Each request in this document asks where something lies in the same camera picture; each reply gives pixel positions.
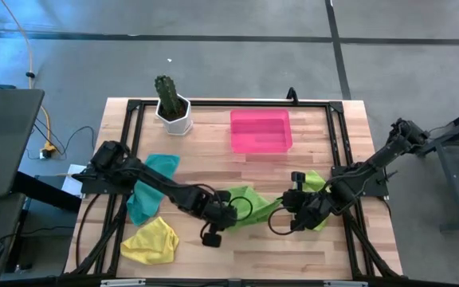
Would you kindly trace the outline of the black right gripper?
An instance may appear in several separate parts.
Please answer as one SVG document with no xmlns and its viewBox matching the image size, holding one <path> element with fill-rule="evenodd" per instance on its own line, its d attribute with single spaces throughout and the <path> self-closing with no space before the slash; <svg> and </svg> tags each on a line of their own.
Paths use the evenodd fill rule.
<svg viewBox="0 0 459 287">
<path fill-rule="evenodd" d="M 293 214 L 291 231 L 314 229 L 330 215 L 332 204 L 332 195 L 326 191 L 289 189 L 282 196 L 283 207 Z"/>
</svg>

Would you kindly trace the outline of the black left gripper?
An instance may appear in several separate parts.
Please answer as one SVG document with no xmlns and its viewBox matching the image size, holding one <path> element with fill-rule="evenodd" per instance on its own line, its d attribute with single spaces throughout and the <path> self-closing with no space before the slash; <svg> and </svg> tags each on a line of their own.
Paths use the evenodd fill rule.
<svg viewBox="0 0 459 287">
<path fill-rule="evenodd" d="M 219 232 L 237 223 L 237 209 L 218 202 L 209 202 L 202 213 L 202 219 L 206 221 L 200 231 L 202 244 L 218 248 L 222 242 Z"/>
</svg>

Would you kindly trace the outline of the lime green microfiber towel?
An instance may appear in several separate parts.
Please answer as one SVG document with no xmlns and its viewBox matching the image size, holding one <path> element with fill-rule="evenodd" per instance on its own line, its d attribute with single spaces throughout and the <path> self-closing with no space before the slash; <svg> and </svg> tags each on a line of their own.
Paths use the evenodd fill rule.
<svg viewBox="0 0 459 287">
<path fill-rule="evenodd" d="M 303 183 L 303 191 L 318 192 L 324 186 L 325 180 L 316 172 L 308 171 L 305 174 L 305 182 Z M 327 219 L 324 219 L 318 226 L 311 228 L 311 230 L 320 232 L 327 224 Z"/>
</svg>

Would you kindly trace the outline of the pink translucent plastic basket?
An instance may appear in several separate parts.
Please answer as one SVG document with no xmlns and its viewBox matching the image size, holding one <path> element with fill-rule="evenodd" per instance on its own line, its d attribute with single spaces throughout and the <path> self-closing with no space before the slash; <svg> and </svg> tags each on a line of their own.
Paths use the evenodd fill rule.
<svg viewBox="0 0 459 287">
<path fill-rule="evenodd" d="M 292 147 L 289 112 L 285 108 L 234 109 L 230 112 L 234 153 L 284 153 Z"/>
</svg>

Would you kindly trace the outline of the yellow microfiber towel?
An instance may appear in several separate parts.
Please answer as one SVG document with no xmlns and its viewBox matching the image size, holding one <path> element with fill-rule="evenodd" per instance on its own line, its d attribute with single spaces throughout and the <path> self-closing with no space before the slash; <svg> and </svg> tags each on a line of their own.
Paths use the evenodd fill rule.
<svg viewBox="0 0 459 287">
<path fill-rule="evenodd" d="M 158 217 L 120 243 L 120 254 L 144 265 L 161 265 L 175 260 L 179 237 Z"/>
</svg>

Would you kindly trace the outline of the teal microfiber towel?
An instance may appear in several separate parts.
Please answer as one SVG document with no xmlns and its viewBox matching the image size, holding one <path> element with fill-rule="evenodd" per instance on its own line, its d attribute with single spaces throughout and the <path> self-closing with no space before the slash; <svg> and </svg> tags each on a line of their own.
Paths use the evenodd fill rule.
<svg viewBox="0 0 459 287">
<path fill-rule="evenodd" d="M 171 179 L 179 165 L 177 155 L 151 154 L 145 164 Z M 155 216 L 162 202 L 164 194 L 153 187 L 138 181 L 134 186 L 132 196 L 127 200 L 127 212 L 135 226 L 144 224 Z"/>
</svg>

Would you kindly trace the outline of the white hexagonal plant pot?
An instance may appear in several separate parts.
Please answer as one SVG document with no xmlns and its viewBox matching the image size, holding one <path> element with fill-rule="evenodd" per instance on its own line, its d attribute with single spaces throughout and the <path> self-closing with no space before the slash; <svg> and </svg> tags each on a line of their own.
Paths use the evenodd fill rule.
<svg viewBox="0 0 459 287">
<path fill-rule="evenodd" d="M 161 100 L 158 101 L 155 115 L 163 122 L 163 127 L 170 136 L 185 136 L 194 126 L 191 118 L 191 102 L 180 94 L 177 97 L 184 104 L 185 115 L 176 120 L 167 120 L 163 117 L 163 107 Z"/>
</svg>

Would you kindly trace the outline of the green cactus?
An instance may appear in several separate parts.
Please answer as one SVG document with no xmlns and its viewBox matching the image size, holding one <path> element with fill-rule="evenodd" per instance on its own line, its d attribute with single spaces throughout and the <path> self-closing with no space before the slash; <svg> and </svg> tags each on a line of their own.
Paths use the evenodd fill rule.
<svg viewBox="0 0 459 287">
<path fill-rule="evenodd" d="M 179 99 L 175 83 L 169 76 L 157 76 L 155 78 L 155 90 L 161 101 L 160 112 L 163 118 L 167 120 L 176 120 L 184 116 L 184 104 Z"/>
</svg>

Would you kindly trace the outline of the white paper sheet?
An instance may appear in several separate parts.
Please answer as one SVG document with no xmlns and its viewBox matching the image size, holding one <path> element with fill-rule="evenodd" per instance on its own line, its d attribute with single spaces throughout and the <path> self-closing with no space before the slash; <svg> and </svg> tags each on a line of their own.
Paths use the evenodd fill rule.
<svg viewBox="0 0 459 287">
<path fill-rule="evenodd" d="M 61 189 L 71 195 L 74 195 L 76 197 L 83 199 L 85 195 L 81 192 L 82 182 L 74 179 L 72 175 L 81 173 L 85 168 L 86 166 L 71 164 L 69 166 L 69 169 L 67 171 L 67 174 L 65 176 L 65 180 L 63 182 L 63 186 Z"/>
</svg>

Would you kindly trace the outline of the black desk beam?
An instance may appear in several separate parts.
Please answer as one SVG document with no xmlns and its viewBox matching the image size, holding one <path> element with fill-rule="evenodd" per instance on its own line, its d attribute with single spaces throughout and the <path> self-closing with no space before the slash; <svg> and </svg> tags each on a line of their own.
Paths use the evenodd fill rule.
<svg viewBox="0 0 459 287">
<path fill-rule="evenodd" d="M 78 211 L 81 205 L 80 198 L 20 171 L 14 176 L 11 192 L 72 212 Z"/>
</svg>

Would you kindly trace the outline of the dark grey side desk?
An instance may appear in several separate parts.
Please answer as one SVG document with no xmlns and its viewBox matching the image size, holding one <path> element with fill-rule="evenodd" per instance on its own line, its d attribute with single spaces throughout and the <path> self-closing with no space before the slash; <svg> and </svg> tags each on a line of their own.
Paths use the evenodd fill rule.
<svg viewBox="0 0 459 287">
<path fill-rule="evenodd" d="M 10 193 L 45 92 L 0 89 L 0 197 Z"/>
</svg>

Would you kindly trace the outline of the silver metal bracket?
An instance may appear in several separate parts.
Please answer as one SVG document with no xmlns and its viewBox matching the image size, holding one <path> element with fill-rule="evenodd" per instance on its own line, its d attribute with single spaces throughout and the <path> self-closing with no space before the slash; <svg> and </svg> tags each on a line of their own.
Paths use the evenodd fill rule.
<svg viewBox="0 0 459 287">
<path fill-rule="evenodd" d="M 369 287 L 365 281 L 324 281 L 323 287 Z"/>
<path fill-rule="evenodd" d="M 100 287 L 144 287 L 146 280 L 141 278 L 102 280 Z"/>
</svg>

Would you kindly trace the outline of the black aluminium table frame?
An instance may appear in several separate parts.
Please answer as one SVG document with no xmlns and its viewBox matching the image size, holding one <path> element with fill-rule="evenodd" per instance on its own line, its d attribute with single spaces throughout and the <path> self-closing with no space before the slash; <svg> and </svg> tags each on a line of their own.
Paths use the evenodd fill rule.
<svg viewBox="0 0 459 287">
<path fill-rule="evenodd" d="M 374 153 L 364 103 L 360 100 L 195 99 L 194 126 L 185 136 L 168 135 L 155 116 L 152 98 L 111 98 L 107 101 L 99 141 L 139 140 L 137 156 L 176 154 L 175 178 L 181 183 L 205 183 L 217 189 L 252 186 L 268 200 L 292 186 L 293 171 L 317 171 L 328 177 L 336 164 L 362 161 Z M 286 108 L 292 147 L 279 154 L 237 154 L 230 146 L 230 112 L 242 108 Z M 348 245 L 339 217 L 330 217 L 320 231 L 288 232 L 291 216 L 280 211 L 271 222 L 246 226 L 222 235 L 218 248 L 202 244 L 202 221 L 178 210 L 168 200 L 160 217 L 179 237 L 175 260 L 144 265 L 122 258 L 110 241 L 96 270 L 116 267 L 117 277 L 348 279 L 352 270 L 371 269 L 358 242 Z"/>
</svg>

